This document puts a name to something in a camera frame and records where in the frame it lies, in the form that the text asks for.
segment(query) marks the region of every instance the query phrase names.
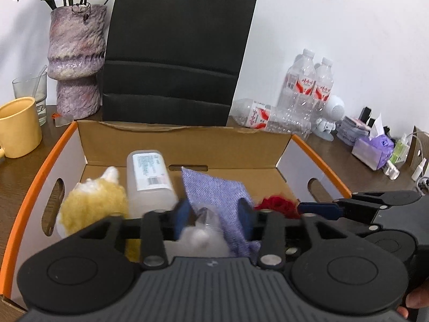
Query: yellow mug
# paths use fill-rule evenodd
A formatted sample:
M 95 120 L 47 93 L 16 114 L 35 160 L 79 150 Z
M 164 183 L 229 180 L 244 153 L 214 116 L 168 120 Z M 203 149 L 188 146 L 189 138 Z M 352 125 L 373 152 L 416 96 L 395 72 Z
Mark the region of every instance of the yellow mug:
M 33 97 L 22 97 L 0 107 L 0 158 L 20 158 L 42 141 Z

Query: empty plastic bottle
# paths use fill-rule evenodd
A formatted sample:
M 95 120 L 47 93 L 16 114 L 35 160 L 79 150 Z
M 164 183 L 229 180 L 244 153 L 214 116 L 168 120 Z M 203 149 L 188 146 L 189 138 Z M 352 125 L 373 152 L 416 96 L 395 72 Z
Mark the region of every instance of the empty plastic bottle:
M 315 122 L 322 116 L 322 110 L 331 94 L 334 79 L 332 76 L 332 61 L 323 58 L 322 64 L 316 70 L 316 87 L 313 91 L 314 108 L 311 122 Z
M 304 49 L 302 56 L 289 68 L 278 99 L 278 107 L 297 118 L 310 122 L 313 110 L 313 91 L 316 85 L 314 52 Z
M 308 137 L 311 130 L 309 121 L 298 118 L 287 110 L 248 98 L 232 102 L 231 116 L 240 126 L 273 133 L 294 133 L 303 139 Z

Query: bottle label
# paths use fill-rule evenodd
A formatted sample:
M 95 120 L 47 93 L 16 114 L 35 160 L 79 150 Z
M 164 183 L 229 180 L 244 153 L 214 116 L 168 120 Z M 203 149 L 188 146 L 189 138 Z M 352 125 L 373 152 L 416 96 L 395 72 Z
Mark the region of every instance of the bottle label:
M 253 102 L 250 114 L 247 118 L 246 127 L 264 130 L 271 113 L 271 105 Z
M 295 85 L 298 81 L 298 75 L 289 73 L 285 79 L 285 85 L 283 87 L 287 87 L 291 90 L 295 90 Z
M 295 85 L 295 92 L 310 95 L 313 92 L 316 81 L 310 77 L 300 75 Z
M 167 188 L 173 190 L 162 155 L 157 152 L 132 156 L 137 191 Z
M 317 85 L 316 90 L 314 91 L 314 98 L 319 99 L 322 102 L 325 102 L 329 98 L 329 94 L 331 94 L 331 87 Z

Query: human hand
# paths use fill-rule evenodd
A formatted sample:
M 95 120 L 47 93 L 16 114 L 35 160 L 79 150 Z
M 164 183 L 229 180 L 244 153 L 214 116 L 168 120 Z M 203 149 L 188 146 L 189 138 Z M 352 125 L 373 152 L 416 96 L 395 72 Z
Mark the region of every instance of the human hand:
M 405 305 L 409 309 L 421 309 L 429 306 L 429 280 L 407 295 Z M 408 310 L 403 306 L 400 306 L 397 312 L 405 319 L 408 318 Z

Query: purple tissue box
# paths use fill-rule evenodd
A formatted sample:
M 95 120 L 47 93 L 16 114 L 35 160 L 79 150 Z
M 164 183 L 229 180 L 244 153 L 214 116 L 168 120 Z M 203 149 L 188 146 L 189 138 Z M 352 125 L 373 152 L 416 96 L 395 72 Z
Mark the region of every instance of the purple tissue box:
M 388 136 L 382 134 L 372 140 L 368 136 L 359 138 L 351 153 L 375 171 L 383 167 L 391 158 L 393 148 L 393 142 Z

